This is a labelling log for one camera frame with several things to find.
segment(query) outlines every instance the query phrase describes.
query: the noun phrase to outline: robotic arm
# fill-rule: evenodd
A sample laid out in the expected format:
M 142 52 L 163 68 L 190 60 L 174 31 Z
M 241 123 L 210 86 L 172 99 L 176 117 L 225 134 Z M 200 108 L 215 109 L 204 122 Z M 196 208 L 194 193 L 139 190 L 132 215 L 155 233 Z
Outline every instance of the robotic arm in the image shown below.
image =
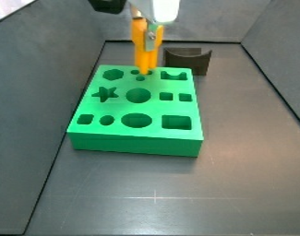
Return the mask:
M 158 48 L 163 39 L 163 25 L 170 24 L 179 10 L 180 0 L 128 0 L 131 4 L 131 38 L 134 65 L 146 75 L 155 68 Z

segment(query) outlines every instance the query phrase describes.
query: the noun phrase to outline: square hole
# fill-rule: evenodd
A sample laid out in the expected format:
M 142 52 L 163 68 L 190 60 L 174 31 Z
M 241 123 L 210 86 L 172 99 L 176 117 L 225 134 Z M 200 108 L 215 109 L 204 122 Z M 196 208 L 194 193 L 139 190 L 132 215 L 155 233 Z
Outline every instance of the square hole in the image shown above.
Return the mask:
M 191 94 L 179 93 L 179 101 L 192 101 Z
M 92 114 L 80 114 L 76 123 L 77 124 L 91 124 L 93 119 L 93 115 Z
M 179 115 L 163 115 L 162 127 L 164 129 L 191 129 L 191 118 L 188 116 Z
M 172 100 L 172 94 L 170 92 L 160 92 L 159 100 Z

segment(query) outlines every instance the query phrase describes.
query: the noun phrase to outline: oval hole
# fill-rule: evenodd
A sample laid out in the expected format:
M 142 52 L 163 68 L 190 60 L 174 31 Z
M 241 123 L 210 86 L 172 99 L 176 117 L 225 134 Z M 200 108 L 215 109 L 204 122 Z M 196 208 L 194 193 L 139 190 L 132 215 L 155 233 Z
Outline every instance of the oval hole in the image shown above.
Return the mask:
M 126 114 L 120 121 L 130 128 L 143 128 L 151 124 L 151 118 L 143 113 Z

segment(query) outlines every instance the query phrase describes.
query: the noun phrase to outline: star-shaped hole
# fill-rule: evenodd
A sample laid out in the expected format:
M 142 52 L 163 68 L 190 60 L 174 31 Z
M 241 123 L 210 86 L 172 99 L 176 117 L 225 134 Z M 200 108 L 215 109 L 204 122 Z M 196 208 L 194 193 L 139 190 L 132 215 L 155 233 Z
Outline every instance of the star-shaped hole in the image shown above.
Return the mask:
M 118 97 L 118 94 L 115 94 L 115 89 L 116 89 L 115 87 L 112 87 L 109 89 L 107 89 L 104 87 L 99 87 L 99 92 L 93 93 L 91 95 L 91 97 L 99 97 L 100 102 L 105 102 L 107 99 Z

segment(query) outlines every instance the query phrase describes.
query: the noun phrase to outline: small circular hole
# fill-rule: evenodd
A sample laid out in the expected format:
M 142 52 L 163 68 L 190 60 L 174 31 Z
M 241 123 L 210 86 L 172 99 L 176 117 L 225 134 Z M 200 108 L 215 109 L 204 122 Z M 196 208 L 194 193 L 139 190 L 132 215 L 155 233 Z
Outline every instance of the small circular hole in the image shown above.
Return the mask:
M 109 125 L 113 121 L 115 121 L 113 116 L 105 115 L 100 118 L 99 122 L 100 122 L 101 125 Z
M 132 74 L 132 75 L 136 75 L 136 74 L 139 74 L 139 71 L 138 71 L 138 70 L 132 70 L 132 71 L 131 71 L 131 74 Z
M 136 77 L 135 80 L 136 81 L 144 81 L 144 78 L 143 77 Z

